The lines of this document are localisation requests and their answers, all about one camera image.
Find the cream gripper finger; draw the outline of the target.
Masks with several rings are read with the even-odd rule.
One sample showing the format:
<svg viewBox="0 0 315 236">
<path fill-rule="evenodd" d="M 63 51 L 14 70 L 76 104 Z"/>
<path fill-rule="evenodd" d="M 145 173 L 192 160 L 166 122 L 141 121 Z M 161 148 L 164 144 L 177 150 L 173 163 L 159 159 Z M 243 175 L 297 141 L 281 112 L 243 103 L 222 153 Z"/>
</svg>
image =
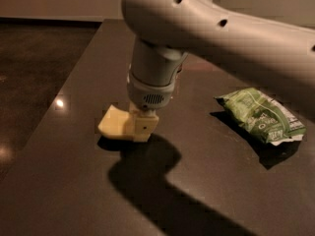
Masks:
<svg viewBox="0 0 315 236">
<path fill-rule="evenodd" d="M 126 131 L 130 141 L 145 143 L 158 125 L 158 116 L 154 110 L 141 110 L 141 117 L 134 122 L 131 117 L 126 123 Z"/>
<path fill-rule="evenodd" d="M 129 114 L 131 119 L 134 122 L 137 122 L 138 119 L 141 117 L 141 111 L 140 109 L 137 107 L 137 105 L 133 102 L 129 103 Z"/>
</svg>

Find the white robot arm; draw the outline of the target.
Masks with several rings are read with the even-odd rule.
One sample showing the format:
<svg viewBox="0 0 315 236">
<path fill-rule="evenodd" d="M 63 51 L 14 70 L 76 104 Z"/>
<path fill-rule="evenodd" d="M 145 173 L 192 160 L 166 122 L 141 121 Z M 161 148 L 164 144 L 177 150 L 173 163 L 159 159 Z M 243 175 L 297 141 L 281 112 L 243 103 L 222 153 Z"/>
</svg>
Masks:
<svg viewBox="0 0 315 236">
<path fill-rule="evenodd" d="M 192 53 L 314 118 L 314 30 L 234 13 L 212 0 L 122 0 L 122 14 L 136 35 L 128 90 L 139 109 L 168 104 L 176 69 Z"/>
</svg>

